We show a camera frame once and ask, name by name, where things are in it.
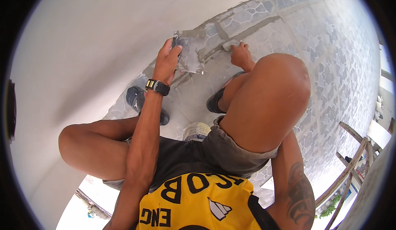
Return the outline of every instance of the black sneaker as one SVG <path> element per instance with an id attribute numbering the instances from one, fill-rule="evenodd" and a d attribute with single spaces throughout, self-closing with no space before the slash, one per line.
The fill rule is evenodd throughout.
<path id="1" fill-rule="evenodd" d="M 126 102 L 130 105 L 136 112 L 138 112 L 139 116 L 143 109 L 143 104 L 145 103 L 145 91 L 140 87 L 133 86 L 128 88 L 126 92 Z M 166 113 L 164 109 L 161 109 L 160 115 L 160 126 L 167 125 L 169 123 L 169 114 Z"/>
<path id="2" fill-rule="evenodd" d="M 236 73 L 231 79 L 229 79 L 224 86 L 215 94 L 213 94 L 207 101 L 206 101 L 206 108 L 213 113 L 221 113 L 221 114 L 225 114 L 226 112 L 222 111 L 219 106 L 217 105 L 217 103 L 219 102 L 219 100 L 221 99 L 221 97 L 223 97 L 224 94 L 224 89 L 225 87 L 231 82 L 231 80 L 233 80 L 235 77 L 237 77 L 238 75 L 244 74 L 244 71 L 240 71 L 238 73 Z"/>

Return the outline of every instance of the black watch strap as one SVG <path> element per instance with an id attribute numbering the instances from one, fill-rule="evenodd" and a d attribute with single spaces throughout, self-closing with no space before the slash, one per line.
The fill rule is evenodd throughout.
<path id="1" fill-rule="evenodd" d="M 169 90 L 171 89 L 170 86 L 165 85 L 159 80 L 155 79 L 148 79 L 146 83 L 146 89 L 150 89 L 156 92 L 161 93 L 162 95 L 166 96 L 169 94 Z"/>

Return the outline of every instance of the t-shirt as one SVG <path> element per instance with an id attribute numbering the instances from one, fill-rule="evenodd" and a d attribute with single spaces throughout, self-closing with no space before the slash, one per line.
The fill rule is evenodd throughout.
<path id="1" fill-rule="evenodd" d="M 245 178 L 188 173 L 140 201 L 136 229 L 279 229 Z"/>

